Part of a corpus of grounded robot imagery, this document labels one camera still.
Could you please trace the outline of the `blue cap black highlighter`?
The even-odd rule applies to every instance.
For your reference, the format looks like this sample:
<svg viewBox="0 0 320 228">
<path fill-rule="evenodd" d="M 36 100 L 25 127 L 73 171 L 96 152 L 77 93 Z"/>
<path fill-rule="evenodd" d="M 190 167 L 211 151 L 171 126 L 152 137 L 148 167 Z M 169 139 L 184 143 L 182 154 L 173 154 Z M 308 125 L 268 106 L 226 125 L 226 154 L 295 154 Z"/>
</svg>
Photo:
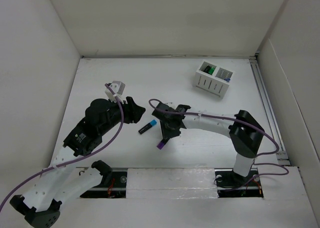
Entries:
<svg viewBox="0 0 320 228">
<path fill-rule="evenodd" d="M 144 125 L 142 128 L 140 128 L 138 130 L 138 133 L 140 135 L 142 135 L 143 133 L 145 133 L 146 131 L 148 131 L 149 129 L 151 129 L 152 127 L 154 127 L 157 124 L 156 120 L 151 120 L 149 123 L 147 123 L 146 125 Z"/>
</svg>

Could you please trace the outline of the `purple cap black highlighter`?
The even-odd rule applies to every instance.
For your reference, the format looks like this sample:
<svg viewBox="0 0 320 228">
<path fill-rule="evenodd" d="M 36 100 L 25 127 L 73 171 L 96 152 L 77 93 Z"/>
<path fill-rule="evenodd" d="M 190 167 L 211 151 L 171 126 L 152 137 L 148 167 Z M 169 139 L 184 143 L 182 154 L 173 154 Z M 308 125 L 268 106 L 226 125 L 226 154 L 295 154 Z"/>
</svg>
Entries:
<svg viewBox="0 0 320 228">
<path fill-rule="evenodd" d="M 163 138 L 163 139 L 157 144 L 156 147 L 161 150 L 161 149 L 166 145 L 167 142 L 168 142 L 168 139 L 167 139 L 167 138 Z"/>
</svg>

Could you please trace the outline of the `yellow cap black highlighter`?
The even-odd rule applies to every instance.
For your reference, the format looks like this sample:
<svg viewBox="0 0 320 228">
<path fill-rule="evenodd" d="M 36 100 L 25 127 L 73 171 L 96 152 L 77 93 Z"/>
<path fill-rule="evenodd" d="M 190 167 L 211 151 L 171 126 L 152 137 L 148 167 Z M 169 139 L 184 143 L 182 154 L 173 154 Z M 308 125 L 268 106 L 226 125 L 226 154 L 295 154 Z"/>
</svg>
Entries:
<svg viewBox="0 0 320 228">
<path fill-rule="evenodd" d="M 208 72 L 210 71 L 210 69 L 211 69 L 211 67 L 208 65 L 208 66 L 203 70 L 203 72 L 204 72 L 204 73 L 208 73 Z"/>
</svg>

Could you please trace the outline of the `green cap black highlighter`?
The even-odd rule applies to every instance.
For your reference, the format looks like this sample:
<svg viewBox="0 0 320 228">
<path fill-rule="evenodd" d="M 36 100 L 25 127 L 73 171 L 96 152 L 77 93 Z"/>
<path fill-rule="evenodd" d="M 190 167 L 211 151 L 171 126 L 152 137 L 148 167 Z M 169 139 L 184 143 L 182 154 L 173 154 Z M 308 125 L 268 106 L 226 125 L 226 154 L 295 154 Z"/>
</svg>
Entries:
<svg viewBox="0 0 320 228">
<path fill-rule="evenodd" d="M 216 69 L 215 67 L 211 67 L 208 71 L 208 74 L 212 75 L 214 73 L 215 69 Z"/>
</svg>

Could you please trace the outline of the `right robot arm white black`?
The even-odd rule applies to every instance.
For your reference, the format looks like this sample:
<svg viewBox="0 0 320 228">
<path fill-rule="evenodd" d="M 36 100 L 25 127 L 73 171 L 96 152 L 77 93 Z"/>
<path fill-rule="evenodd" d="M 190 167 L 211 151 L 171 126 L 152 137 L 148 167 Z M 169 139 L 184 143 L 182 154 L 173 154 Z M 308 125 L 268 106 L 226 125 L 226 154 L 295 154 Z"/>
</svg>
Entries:
<svg viewBox="0 0 320 228">
<path fill-rule="evenodd" d="M 265 131 L 262 126 L 245 111 L 240 110 L 233 118 L 224 115 L 207 114 L 188 105 L 172 108 L 160 102 L 152 115 L 160 121 L 162 140 L 157 145 L 162 149 L 172 138 L 181 134 L 181 129 L 198 129 L 223 135 L 229 139 L 236 151 L 231 179 L 237 185 L 249 180 L 249 172 L 257 157 Z"/>
</svg>

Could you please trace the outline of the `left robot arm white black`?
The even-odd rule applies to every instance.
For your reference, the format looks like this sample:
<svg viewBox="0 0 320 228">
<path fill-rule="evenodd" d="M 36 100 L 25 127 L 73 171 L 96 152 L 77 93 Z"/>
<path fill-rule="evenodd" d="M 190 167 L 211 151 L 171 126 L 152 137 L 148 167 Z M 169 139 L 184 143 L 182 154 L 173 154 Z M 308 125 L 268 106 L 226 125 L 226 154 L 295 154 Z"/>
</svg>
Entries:
<svg viewBox="0 0 320 228">
<path fill-rule="evenodd" d="M 33 228 L 50 228 L 59 218 L 60 209 L 95 186 L 107 186 L 112 180 L 112 168 L 98 160 L 78 178 L 65 184 L 76 164 L 102 143 L 102 137 L 117 124 L 137 123 L 145 108 L 132 97 L 117 104 L 106 99 L 95 99 L 85 111 L 85 117 L 72 129 L 52 163 L 53 169 L 43 173 L 38 182 L 22 195 L 11 198 L 11 206 L 24 216 Z"/>
</svg>

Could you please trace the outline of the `white slotted pen holder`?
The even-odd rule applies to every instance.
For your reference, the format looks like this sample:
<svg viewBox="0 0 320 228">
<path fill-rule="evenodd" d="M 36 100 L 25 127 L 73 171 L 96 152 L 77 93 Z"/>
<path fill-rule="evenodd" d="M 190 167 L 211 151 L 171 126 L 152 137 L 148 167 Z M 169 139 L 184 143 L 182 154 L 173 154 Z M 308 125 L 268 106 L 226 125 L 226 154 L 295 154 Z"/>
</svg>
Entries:
<svg viewBox="0 0 320 228">
<path fill-rule="evenodd" d="M 212 75 L 204 73 L 203 70 L 207 67 L 215 67 L 215 71 Z M 213 64 L 209 61 L 203 60 L 201 65 L 196 70 L 195 76 L 192 81 L 193 87 L 200 88 L 202 90 L 208 91 L 220 99 L 223 99 L 230 84 L 234 72 L 228 69 L 225 69 L 221 66 Z"/>
</svg>

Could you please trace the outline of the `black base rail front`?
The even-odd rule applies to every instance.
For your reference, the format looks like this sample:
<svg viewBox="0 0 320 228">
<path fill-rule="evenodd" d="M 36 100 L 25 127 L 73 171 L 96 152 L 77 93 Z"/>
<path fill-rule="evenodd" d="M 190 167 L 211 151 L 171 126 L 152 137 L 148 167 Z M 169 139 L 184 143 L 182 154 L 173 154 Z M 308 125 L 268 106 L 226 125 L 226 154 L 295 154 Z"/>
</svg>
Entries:
<svg viewBox="0 0 320 228">
<path fill-rule="evenodd" d="M 231 169 L 214 169 L 213 183 L 217 188 L 217 198 L 263 198 L 263 190 L 258 178 L 251 181 L 251 177 L 258 171 L 249 172 L 248 181 L 236 184 Z M 98 185 L 81 195 L 81 198 L 126 198 L 128 169 L 117 169 L 113 172 L 111 180 L 105 185 Z"/>
</svg>

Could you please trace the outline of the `aluminium rail right side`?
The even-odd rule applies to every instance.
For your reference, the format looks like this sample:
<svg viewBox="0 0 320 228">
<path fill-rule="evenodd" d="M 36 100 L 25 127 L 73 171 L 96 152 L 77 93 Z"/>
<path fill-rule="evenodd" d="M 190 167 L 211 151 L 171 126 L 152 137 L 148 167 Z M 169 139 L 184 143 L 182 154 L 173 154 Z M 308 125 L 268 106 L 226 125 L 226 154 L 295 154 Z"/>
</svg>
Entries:
<svg viewBox="0 0 320 228">
<path fill-rule="evenodd" d="M 251 56 L 249 63 L 263 103 L 271 134 L 280 147 L 279 152 L 276 154 L 277 160 L 280 165 L 291 166 L 256 57 Z"/>
</svg>

